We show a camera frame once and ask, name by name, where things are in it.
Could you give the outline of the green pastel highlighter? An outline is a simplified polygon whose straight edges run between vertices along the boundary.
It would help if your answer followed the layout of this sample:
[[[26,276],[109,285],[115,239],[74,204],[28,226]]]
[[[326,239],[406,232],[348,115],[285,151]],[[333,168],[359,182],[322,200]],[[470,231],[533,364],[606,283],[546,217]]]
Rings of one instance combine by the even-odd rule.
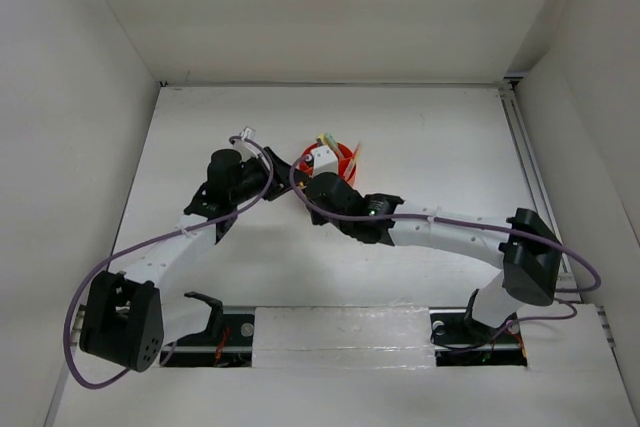
[[[324,134],[324,140],[326,141],[326,145],[329,146],[337,155],[341,153],[338,143],[330,133]]]

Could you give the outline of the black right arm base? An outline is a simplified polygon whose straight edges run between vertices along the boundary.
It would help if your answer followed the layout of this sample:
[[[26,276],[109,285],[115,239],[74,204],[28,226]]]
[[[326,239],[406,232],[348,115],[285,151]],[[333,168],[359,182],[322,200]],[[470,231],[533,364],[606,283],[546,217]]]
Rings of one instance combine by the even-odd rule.
[[[526,367],[522,336],[509,330],[497,334],[471,318],[478,290],[465,308],[437,307],[430,310],[430,341],[434,346],[437,367]]]

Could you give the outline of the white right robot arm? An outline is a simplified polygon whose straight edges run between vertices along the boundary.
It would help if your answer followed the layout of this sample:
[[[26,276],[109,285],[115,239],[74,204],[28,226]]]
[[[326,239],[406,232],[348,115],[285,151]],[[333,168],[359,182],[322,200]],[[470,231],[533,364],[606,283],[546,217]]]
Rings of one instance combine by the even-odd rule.
[[[469,217],[456,216],[459,227],[443,223],[439,212],[388,194],[361,195],[340,176],[322,173],[310,179],[303,195],[313,205],[312,223],[334,225],[365,244],[427,247],[479,260],[498,270],[476,289],[462,316],[462,328],[483,341],[525,305],[554,302],[561,253],[546,224],[532,210],[519,208],[498,232],[475,230]]]

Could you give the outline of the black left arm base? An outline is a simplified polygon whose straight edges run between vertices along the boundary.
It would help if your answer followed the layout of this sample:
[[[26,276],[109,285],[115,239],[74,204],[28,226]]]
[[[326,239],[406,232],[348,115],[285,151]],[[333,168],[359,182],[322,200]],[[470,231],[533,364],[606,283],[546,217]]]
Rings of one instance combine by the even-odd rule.
[[[226,307],[197,292],[183,295],[165,313],[165,345],[158,364],[166,368],[248,368],[252,365],[256,309]]]

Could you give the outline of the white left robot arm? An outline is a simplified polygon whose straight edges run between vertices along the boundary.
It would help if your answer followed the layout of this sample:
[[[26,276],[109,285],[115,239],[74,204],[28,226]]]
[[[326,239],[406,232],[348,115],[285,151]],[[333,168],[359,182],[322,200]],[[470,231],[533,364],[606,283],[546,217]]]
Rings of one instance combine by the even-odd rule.
[[[221,339],[222,302],[193,288],[175,294],[172,286],[198,257],[222,241],[240,213],[260,200],[277,199],[308,178],[269,148],[242,145],[214,152],[206,180],[185,207],[176,230],[144,242],[146,252],[140,260],[117,272],[101,267],[85,284],[88,298],[80,349],[143,372],[168,343]]]

